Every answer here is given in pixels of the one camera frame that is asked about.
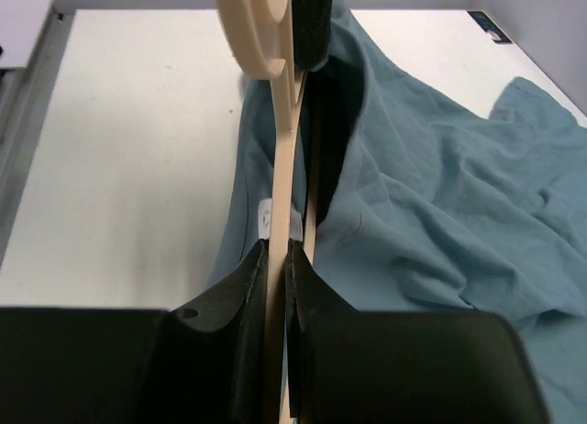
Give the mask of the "wooden hanger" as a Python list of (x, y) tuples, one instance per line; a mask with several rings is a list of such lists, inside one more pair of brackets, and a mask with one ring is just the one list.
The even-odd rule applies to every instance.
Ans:
[(216, 5), (227, 42), (241, 70), (271, 85), (275, 152), (260, 420), (277, 423), (282, 404), (283, 266), (288, 252), (294, 153), (306, 74), (294, 64), (292, 0), (216, 0)]

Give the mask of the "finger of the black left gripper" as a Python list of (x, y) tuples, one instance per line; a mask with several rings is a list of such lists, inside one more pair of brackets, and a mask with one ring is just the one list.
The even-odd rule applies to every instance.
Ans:
[(318, 66), (327, 56), (333, 0), (292, 0), (293, 55), (304, 71)]

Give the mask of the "blue t shirt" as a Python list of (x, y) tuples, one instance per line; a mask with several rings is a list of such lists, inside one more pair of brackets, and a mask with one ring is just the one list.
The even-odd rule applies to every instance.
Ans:
[[(522, 78), (476, 116), (390, 61), (342, 0), (327, 56), (301, 71), (288, 251), (360, 311), (504, 318), (547, 423), (583, 423), (585, 129)], [(249, 77), (211, 286), (260, 240), (269, 260), (274, 152), (271, 85)]]

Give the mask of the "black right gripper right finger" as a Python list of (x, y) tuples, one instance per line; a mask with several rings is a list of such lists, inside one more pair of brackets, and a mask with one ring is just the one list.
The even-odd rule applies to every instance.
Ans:
[(300, 423), (547, 423), (523, 343), (478, 311), (360, 311), (286, 257), (289, 406)]

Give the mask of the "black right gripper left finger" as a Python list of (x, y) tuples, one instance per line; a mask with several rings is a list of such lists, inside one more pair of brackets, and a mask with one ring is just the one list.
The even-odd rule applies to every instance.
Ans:
[(258, 423), (268, 244), (172, 311), (5, 307), (4, 423)]

